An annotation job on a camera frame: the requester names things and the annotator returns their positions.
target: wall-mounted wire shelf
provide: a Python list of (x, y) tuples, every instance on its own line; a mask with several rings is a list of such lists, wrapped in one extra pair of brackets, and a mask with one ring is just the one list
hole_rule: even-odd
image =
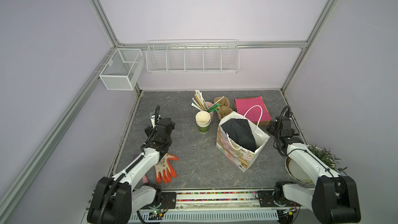
[(237, 40), (195, 42), (175, 45), (148, 43), (147, 71), (150, 73), (218, 73), (239, 71)]
[(108, 90), (134, 90), (144, 63), (140, 49), (117, 48), (99, 77)]

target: plant pot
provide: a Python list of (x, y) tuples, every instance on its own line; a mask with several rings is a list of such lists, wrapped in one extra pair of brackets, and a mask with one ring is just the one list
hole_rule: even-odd
[(285, 169), (287, 173), (293, 178), (296, 182), (304, 183), (304, 184), (311, 184), (312, 180), (304, 172), (304, 170), (290, 157), (286, 157), (285, 159)]

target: metal vent grille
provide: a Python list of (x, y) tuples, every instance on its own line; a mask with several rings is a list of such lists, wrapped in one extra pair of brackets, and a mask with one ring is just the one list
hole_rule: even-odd
[(118, 48), (99, 77), (109, 90), (134, 90), (144, 63), (140, 49)]
[(150, 45), (147, 71), (170, 72), (238, 72), (238, 42)]
[[(144, 212), (145, 222), (159, 222), (148, 220), (149, 212)], [(162, 222), (231, 222), (251, 220), (278, 220), (276, 210), (247, 210), (247, 211), (169, 211)], [(132, 214), (129, 223), (140, 222), (136, 213)]]

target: orange gardening glove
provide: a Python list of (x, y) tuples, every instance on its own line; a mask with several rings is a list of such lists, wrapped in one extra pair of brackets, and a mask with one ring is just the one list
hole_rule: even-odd
[(166, 155), (164, 155), (164, 157), (155, 165), (156, 181), (158, 183), (161, 182), (160, 178), (163, 179), (163, 182), (169, 183), (172, 181), (172, 177), (177, 177), (177, 174), (170, 165), (169, 160), (178, 160), (178, 157), (166, 153)]

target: paper gift bag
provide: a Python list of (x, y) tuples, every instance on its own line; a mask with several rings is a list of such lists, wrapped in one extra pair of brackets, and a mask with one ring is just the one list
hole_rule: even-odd
[[(269, 139), (269, 136), (263, 132), (259, 127), (258, 124), (255, 125), (253, 122), (248, 120), (245, 116), (246, 114), (253, 108), (253, 107), (260, 107), (259, 105), (252, 106), (246, 113), (245, 115), (240, 115), (237, 112), (232, 112), (225, 116), (220, 123), (218, 124), (218, 131), (217, 131), (217, 143), (216, 147), (224, 153), (224, 155), (231, 160), (242, 172), (245, 172), (256, 160), (258, 157), (258, 154), (261, 152), (263, 149), (264, 145)], [(256, 150), (255, 152), (252, 152), (250, 150), (247, 150), (237, 143), (235, 143), (232, 139), (229, 138), (228, 133), (226, 133), (221, 125), (228, 120), (232, 118), (241, 118), (241, 119), (247, 119), (249, 122), (249, 126), (251, 129), (251, 132), (254, 136), (254, 139), (256, 141)]]

